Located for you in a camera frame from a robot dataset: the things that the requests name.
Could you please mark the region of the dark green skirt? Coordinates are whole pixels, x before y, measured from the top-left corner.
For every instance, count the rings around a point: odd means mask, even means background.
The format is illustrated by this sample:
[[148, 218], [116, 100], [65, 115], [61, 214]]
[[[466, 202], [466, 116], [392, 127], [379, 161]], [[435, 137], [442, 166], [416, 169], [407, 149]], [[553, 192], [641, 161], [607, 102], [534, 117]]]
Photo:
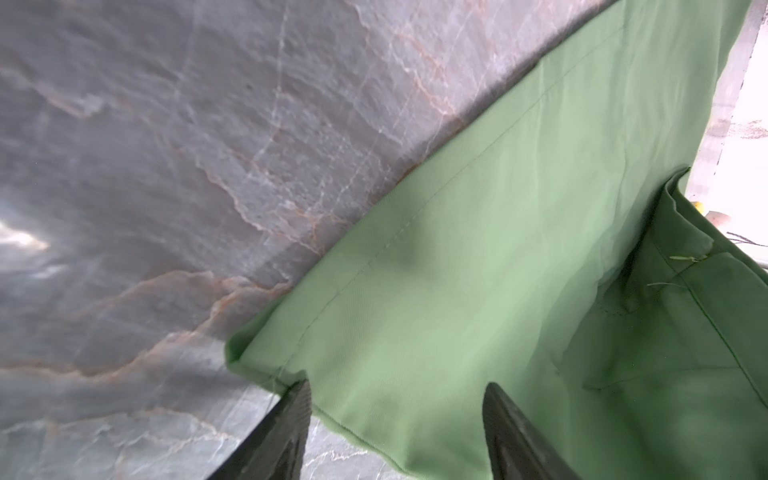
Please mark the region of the dark green skirt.
[[498, 384], [584, 479], [767, 475], [767, 274], [685, 197], [746, 1], [619, 1], [408, 175], [228, 366], [419, 479]]

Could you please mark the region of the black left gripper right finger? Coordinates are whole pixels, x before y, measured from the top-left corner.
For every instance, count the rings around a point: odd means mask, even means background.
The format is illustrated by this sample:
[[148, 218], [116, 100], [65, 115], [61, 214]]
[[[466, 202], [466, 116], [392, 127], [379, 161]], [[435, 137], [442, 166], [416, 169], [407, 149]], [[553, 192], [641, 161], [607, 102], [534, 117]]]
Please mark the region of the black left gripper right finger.
[[497, 383], [485, 389], [482, 419], [494, 479], [579, 479]]

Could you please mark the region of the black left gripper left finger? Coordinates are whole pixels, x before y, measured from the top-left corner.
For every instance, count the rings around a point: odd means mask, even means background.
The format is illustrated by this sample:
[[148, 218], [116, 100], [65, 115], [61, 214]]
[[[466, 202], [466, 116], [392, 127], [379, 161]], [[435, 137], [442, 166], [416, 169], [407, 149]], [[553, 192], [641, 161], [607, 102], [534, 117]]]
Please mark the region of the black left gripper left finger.
[[295, 480], [303, 466], [312, 415], [310, 383], [292, 385], [210, 480]]

